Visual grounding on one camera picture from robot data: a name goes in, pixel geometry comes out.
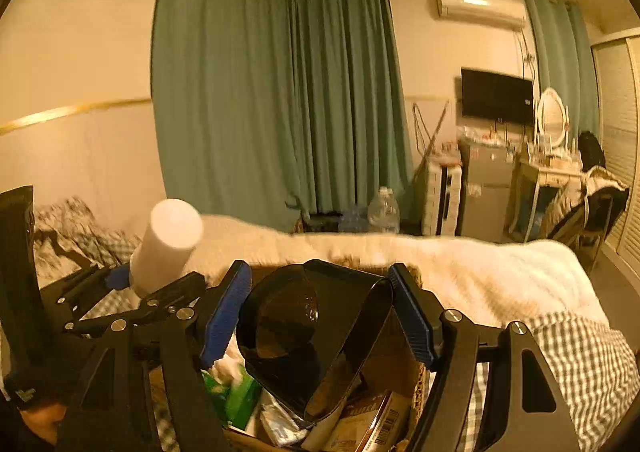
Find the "person's hand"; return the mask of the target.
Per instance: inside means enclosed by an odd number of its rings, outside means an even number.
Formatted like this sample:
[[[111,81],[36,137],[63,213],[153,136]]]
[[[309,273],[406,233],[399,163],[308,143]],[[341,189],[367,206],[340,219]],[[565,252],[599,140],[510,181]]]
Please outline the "person's hand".
[[[36,406],[28,410],[20,410],[20,414],[29,430],[45,442],[55,446],[66,411],[67,406],[63,406],[61,403],[52,403],[49,406]]]

